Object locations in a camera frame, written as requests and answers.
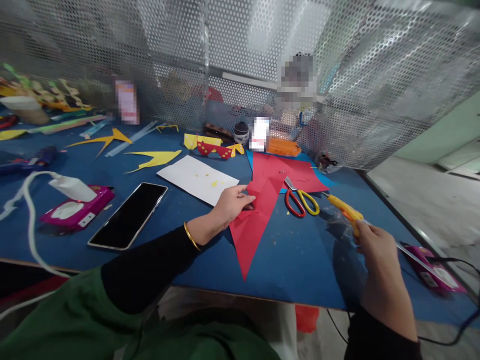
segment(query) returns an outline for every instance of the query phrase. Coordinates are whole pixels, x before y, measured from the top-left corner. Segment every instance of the black phone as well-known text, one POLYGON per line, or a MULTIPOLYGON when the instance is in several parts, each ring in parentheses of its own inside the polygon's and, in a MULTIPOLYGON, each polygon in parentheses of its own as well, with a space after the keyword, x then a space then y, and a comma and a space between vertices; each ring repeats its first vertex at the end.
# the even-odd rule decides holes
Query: black phone
POLYGON ((93 235, 88 245, 121 251, 128 249, 154 213, 167 189, 166 186, 142 182, 93 235))

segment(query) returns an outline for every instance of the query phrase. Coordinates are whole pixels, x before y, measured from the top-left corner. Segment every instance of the scissors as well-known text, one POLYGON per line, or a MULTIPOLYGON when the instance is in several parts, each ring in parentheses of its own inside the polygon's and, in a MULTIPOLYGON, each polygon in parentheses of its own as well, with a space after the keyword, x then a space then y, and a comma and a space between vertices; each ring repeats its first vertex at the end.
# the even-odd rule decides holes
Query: scissors
POLYGON ((288 208, 288 210, 290 210, 290 212, 295 215, 296 217, 298 218, 304 218, 305 215, 307 215, 307 212, 312 215, 312 216, 317 216, 319 213, 320 213, 320 207, 319 205, 317 204, 317 202, 314 200, 313 197, 311 197, 310 195, 308 195, 305 191, 302 191, 302 190, 298 190, 294 187, 294 185, 292 184, 292 181, 290 180, 290 178, 287 176, 285 178, 285 182, 286 184, 288 185, 288 190, 286 191, 286 194, 285 194, 285 204, 286 204, 286 207, 288 208), (294 192, 297 192, 298 194, 298 197, 300 197, 300 200, 301 202, 303 203, 303 206, 302 204, 300 203, 300 201, 295 197, 294 195, 294 192), (294 201, 295 201, 295 204, 297 205, 297 207, 300 209, 300 213, 296 212, 292 206, 290 205, 290 198, 292 198, 294 201), (307 204, 307 201, 305 200, 305 198, 308 198, 311 203, 315 206, 315 211, 313 211, 307 204))

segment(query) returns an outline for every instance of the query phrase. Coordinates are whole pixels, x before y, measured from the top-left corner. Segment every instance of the scissor handle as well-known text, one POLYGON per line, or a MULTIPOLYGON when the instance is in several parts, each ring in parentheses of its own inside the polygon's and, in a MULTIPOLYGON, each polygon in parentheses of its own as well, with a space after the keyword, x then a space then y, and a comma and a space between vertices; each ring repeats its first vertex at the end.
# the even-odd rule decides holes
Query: scissor handle
POLYGON ((307 213, 305 212, 305 209, 304 207, 302 206, 302 204, 300 203, 300 201, 295 197, 294 195, 294 192, 292 191, 292 189, 288 189, 286 191, 286 194, 285 194, 285 205, 286 207, 288 208, 288 210, 290 210, 290 212, 295 215, 297 218, 304 218, 305 215, 307 215, 307 213), (290 198, 293 199, 293 201, 295 202, 296 206, 300 209, 300 213, 298 213, 297 211, 295 211, 292 206, 290 205, 290 198))
POLYGON ((317 202, 315 201, 315 199, 313 197, 311 197, 309 194, 307 194, 305 191, 302 191, 302 190, 297 190, 296 191, 298 193, 298 196, 300 197, 301 199, 301 202, 303 203, 303 206, 305 207, 305 209, 308 211, 308 213, 312 216, 317 216, 318 214, 320 214, 320 206, 319 204, 317 204, 317 202), (308 200, 311 201, 311 203, 313 204, 313 206, 315 206, 315 211, 313 211, 307 201, 305 200, 305 198, 307 198, 308 200))

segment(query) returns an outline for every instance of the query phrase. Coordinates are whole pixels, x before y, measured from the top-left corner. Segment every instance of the blue paper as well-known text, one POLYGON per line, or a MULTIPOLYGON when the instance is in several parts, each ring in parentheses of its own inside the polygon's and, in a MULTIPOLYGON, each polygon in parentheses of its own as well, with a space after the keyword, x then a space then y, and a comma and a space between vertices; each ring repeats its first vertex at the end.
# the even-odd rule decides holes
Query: blue paper
MULTIPOLYGON (((254 171, 254 153, 250 150, 245 150, 245 152, 246 152, 246 157, 248 158, 248 162, 250 163, 251 171, 253 172, 254 171)), ((315 163, 312 160, 310 160, 309 156, 306 153, 302 152, 300 155, 295 157, 295 160, 309 162, 311 164, 311 167, 314 168, 313 172, 315 173, 318 180, 320 180, 320 182, 323 185, 325 185, 327 188, 331 188, 332 186, 336 185, 336 183, 334 183, 328 177, 323 175, 319 169, 315 168, 316 167, 315 163)), ((285 194, 286 192, 287 192, 287 189, 280 190, 280 194, 285 194)))

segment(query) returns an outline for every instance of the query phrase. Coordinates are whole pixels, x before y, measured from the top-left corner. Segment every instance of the white paper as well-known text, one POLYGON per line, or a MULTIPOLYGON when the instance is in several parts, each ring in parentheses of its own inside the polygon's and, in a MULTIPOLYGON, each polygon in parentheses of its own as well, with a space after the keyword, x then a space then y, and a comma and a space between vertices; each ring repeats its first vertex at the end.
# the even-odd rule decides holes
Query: white paper
POLYGON ((217 204, 224 189, 239 183, 189 155, 156 174, 212 206, 217 204))

